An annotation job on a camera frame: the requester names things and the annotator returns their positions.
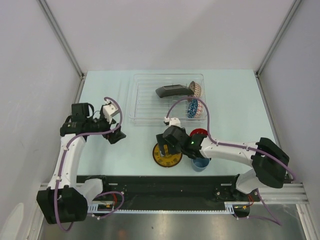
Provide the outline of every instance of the blue cup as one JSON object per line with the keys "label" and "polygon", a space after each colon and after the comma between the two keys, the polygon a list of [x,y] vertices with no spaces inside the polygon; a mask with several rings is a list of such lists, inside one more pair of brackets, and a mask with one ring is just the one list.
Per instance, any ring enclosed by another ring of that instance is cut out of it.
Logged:
{"label": "blue cup", "polygon": [[196,172],[201,172],[208,167],[210,163],[210,158],[196,158],[196,159],[191,159],[191,166],[193,170]]}

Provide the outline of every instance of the clear plastic tray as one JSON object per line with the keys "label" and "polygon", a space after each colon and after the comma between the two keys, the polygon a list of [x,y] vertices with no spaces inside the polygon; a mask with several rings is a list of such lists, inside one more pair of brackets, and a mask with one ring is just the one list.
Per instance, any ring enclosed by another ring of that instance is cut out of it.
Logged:
{"label": "clear plastic tray", "polygon": [[[136,74],[133,77],[132,96],[129,117],[135,124],[161,125],[170,107],[185,96],[169,96],[160,98],[156,89],[167,85],[184,85],[194,81],[201,86],[201,99],[206,102],[205,83],[202,74]],[[197,118],[188,118],[189,101],[179,103],[171,112],[171,117],[177,117],[187,125],[200,125],[206,119],[206,111]]]}

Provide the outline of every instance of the white wall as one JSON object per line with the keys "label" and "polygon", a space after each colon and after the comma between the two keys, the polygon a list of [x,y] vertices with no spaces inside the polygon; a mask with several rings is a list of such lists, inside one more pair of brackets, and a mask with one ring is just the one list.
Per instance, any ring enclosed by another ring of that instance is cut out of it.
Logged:
{"label": "white wall", "polygon": [[22,239],[80,79],[35,0],[1,1],[0,44],[0,231],[23,203]]}
{"label": "white wall", "polygon": [[293,0],[47,0],[82,71],[257,69]]}
{"label": "white wall", "polygon": [[304,1],[262,73],[290,165],[320,227],[320,1]]}

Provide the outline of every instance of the small white object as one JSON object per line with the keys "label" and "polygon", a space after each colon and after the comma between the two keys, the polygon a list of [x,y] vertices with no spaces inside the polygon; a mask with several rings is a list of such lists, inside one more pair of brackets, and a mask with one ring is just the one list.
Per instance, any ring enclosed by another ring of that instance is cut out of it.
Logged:
{"label": "small white object", "polygon": [[103,191],[102,180],[98,178],[89,179],[84,182],[84,184],[78,189],[78,192],[81,193],[88,205],[92,203],[93,199]]}
{"label": "small white object", "polygon": [[102,111],[103,111],[103,115],[104,117],[107,119],[107,121],[109,122],[109,124],[111,124],[113,117],[118,114],[119,109],[116,105],[114,104],[109,104],[109,105],[104,105],[102,107]]}
{"label": "small white object", "polygon": [[104,100],[104,102],[105,102],[105,104],[107,104],[107,105],[111,103],[111,101],[110,101],[109,99]]}
{"label": "small white object", "polygon": [[169,123],[170,122],[170,117],[164,117],[164,123]]}
{"label": "small white object", "polygon": [[170,126],[177,126],[177,127],[181,128],[181,122],[180,122],[179,118],[177,118],[177,117],[170,118],[169,127]]}

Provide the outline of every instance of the metal floor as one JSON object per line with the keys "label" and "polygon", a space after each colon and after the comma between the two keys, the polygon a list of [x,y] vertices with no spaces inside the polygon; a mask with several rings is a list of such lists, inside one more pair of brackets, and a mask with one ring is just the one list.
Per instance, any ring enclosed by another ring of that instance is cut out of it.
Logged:
{"label": "metal floor", "polygon": [[[271,205],[282,221],[280,227],[260,219],[236,220],[231,215],[114,214],[97,220],[88,217],[64,233],[43,224],[40,240],[305,240],[295,205]],[[251,215],[269,217],[262,205]]]}

